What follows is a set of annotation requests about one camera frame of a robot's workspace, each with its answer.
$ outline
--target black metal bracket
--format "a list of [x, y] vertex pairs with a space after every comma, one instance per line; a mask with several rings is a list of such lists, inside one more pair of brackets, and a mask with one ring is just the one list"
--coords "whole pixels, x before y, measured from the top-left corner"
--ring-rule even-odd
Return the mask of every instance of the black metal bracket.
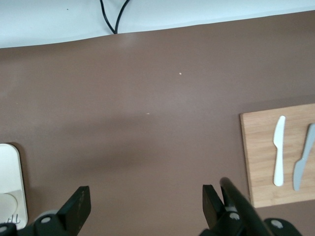
[[199, 236], [302, 236], [283, 219], [262, 221], [228, 178], [222, 178], [220, 185], [224, 203], [212, 185], [203, 186], [202, 205], [209, 229]]
[[21, 230], [0, 224], [0, 236], [77, 236], [91, 212], [90, 189], [79, 187], [56, 214], [46, 214]]

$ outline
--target wooden cutting board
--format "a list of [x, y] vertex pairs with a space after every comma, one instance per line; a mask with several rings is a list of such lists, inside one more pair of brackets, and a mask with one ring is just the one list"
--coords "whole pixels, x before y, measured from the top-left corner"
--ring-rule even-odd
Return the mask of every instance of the wooden cutting board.
[[[273, 184], [277, 152], [273, 136], [280, 116], [286, 117], [284, 185], [277, 187]], [[306, 163], [300, 190], [293, 189], [294, 165], [301, 158], [308, 125], [315, 123], [315, 104], [244, 113], [241, 122], [253, 206], [267, 207], [315, 199], [315, 147]]]

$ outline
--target brown table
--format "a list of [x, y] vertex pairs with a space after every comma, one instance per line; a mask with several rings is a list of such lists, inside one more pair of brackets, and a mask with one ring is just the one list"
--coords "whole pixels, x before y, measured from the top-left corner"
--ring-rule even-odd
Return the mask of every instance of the brown table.
[[[30, 221], [89, 185], [80, 235], [198, 235], [203, 184], [248, 196], [239, 114], [314, 102], [314, 12], [0, 50]], [[258, 209], [305, 236], [314, 211]]]

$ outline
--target white background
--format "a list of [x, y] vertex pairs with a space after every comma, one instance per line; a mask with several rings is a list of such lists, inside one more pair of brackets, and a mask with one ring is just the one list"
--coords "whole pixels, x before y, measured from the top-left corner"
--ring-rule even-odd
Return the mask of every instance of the white background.
[[[114, 27], [125, 0], [103, 0]], [[119, 33], [315, 10], [315, 0], [130, 0]], [[99, 0], [0, 0], [0, 48], [112, 34]]]

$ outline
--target gray knife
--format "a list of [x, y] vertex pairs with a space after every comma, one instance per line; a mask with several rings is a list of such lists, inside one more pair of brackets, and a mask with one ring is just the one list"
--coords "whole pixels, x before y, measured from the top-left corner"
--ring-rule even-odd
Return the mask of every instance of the gray knife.
[[274, 133], [274, 145], [277, 148], [276, 166], [274, 173], [274, 184], [276, 186], [282, 186], [284, 184], [284, 125], [285, 116], [280, 116]]
[[295, 163], [293, 172], [293, 188], [295, 191], [300, 190], [301, 180], [307, 158], [310, 155], [313, 143], [315, 140], [315, 123], [309, 125], [309, 129], [306, 135], [306, 141], [304, 144], [303, 154], [300, 160]]

